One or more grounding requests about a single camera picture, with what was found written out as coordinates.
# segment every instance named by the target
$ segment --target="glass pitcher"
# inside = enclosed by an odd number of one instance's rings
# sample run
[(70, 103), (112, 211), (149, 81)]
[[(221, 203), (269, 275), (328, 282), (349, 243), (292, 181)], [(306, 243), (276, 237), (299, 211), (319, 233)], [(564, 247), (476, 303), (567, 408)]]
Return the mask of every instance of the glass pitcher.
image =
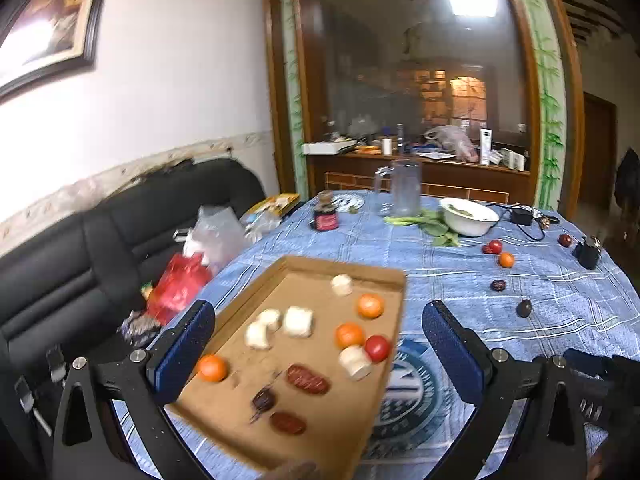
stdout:
[[(380, 195), (382, 178), (391, 175), (391, 195)], [(420, 188), (422, 165), (407, 158), (398, 158), (391, 164), (378, 168), (375, 179), (375, 198), (380, 216), (407, 217), (420, 213)]]

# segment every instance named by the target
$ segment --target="red plastic bag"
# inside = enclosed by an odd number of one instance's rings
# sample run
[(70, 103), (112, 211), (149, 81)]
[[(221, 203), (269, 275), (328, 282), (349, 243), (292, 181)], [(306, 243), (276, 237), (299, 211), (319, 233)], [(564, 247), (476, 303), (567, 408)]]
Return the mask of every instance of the red plastic bag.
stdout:
[(166, 325), (178, 312), (190, 306), (212, 277), (211, 271), (202, 264), (202, 253), (195, 253), (191, 258), (174, 254), (149, 296), (146, 311)]

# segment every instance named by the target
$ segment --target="doorway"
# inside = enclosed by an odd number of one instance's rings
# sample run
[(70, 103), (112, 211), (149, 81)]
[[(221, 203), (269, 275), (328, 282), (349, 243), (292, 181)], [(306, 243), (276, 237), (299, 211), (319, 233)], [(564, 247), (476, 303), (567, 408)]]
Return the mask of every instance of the doorway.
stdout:
[(584, 93), (584, 156), (576, 223), (586, 234), (606, 228), (616, 171), (616, 105)]

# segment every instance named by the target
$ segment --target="red jar label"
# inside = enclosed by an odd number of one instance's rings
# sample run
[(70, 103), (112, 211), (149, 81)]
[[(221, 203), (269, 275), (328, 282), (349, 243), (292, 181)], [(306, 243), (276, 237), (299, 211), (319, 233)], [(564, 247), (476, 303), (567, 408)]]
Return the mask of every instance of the red jar label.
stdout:
[(338, 228), (338, 215), (332, 214), (316, 214), (316, 229), (318, 231), (330, 231)]

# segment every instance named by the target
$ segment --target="green bamboo painting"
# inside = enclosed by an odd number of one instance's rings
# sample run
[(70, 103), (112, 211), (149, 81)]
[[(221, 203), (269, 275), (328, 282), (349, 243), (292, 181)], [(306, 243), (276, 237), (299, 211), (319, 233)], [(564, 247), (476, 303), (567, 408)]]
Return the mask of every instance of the green bamboo painting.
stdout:
[(302, 200), (308, 200), (306, 160), (302, 151), (305, 143), (302, 122), (302, 99), (298, 78), (298, 53), (296, 52), (296, 23), (293, 0), (282, 0), (282, 39), (286, 50), (284, 70), (287, 75), (287, 105), (289, 129), (293, 150), (293, 168), (296, 175), (296, 191)]
[(536, 52), (540, 81), (541, 161), (536, 206), (558, 208), (564, 173), (564, 76), (558, 38), (544, 0), (523, 0)]

